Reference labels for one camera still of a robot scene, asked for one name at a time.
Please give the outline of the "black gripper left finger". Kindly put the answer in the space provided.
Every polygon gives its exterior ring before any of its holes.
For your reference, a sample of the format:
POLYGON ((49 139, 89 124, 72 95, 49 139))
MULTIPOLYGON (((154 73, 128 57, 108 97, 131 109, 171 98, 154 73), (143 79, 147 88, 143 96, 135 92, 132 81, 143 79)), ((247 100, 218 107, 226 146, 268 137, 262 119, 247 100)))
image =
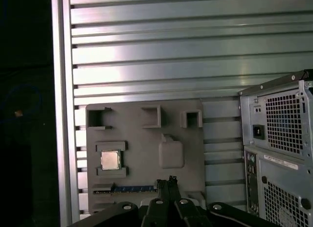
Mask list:
POLYGON ((105 208, 78 222, 72 227, 165 227, 168 224, 171 188, 175 180, 157 180, 158 197, 148 205, 138 207, 131 202, 121 202, 105 208))

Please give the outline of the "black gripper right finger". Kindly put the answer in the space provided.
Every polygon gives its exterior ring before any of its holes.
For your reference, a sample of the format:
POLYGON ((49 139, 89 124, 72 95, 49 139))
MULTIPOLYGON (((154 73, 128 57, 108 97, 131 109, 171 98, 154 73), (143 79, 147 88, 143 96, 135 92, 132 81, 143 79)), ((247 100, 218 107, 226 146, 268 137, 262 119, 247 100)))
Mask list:
POLYGON ((206 209, 196 206, 188 198, 182 198, 178 180, 170 176, 168 190, 175 209, 187 227, 276 227, 270 221, 249 214, 225 203, 215 202, 206 209))

